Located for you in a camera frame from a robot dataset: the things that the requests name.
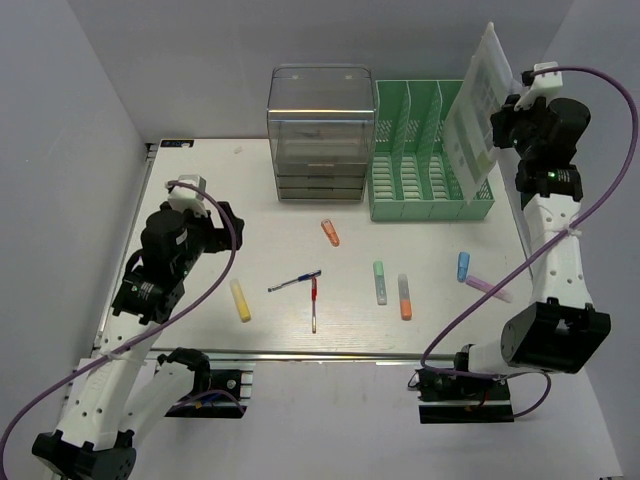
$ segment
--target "blue highlighter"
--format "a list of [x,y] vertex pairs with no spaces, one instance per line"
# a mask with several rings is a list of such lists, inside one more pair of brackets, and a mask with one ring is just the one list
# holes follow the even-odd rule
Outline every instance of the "blue highlighter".
[[467,252],[460,252],[458,254],[458,281],[464,283],[467,279],[467,271],[469,270],[469,259],[471,255]]

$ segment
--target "yellow highlighter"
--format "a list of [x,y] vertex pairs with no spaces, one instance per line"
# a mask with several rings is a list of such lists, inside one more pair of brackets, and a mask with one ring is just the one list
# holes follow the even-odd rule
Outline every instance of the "yellow highlighter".
[[238,315],[240,315],[240,320],[243,322],[248,322],[251,320],[251,312],[249,311],[249,305],[247,305],[247,301],[244,298],[244,294],[242,293],[242,288],[240,287],[240,282],[237,278],[234,278],[229,282],[229,286],[231,287],[231,294],[233,295],[233,301],[236,302],[236,309],[238,310]]

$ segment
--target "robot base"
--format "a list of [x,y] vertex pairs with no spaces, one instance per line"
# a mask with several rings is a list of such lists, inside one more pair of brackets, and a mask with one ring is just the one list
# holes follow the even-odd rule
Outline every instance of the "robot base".
[[442,375],[419,370],[421,424],[513,422],[507,382]]

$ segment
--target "blue pen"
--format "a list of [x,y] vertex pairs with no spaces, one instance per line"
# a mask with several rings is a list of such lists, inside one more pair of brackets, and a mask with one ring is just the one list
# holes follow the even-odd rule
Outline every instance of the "blue pen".
[[460,252],[458,255],[458,281],[464,283],[469,270],[470,255],[467,252]]
[[322,270],[316,270],[315,272],[305,273],[304,275],[300,275],[298,278],[294,278],[293,280],[289,280],[288,282],[280,283],[275,287],[270,287],[267,289],[269,292],[275,292],[276,290],[280,290],[281,288],[287,287],[289,285],[293,285],[294,283],[304,282],[305,280],[311,280],[314,277],[319,277],[322,273]]

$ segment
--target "green desk organizer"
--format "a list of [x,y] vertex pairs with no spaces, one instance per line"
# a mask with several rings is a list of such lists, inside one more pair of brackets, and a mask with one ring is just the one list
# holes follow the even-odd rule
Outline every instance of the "green desk organizer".
[[493,205],[485,182],[467,203],[442,145],[461,80],[379,80],[376,149],[368,172],[371,220],[482,220]]

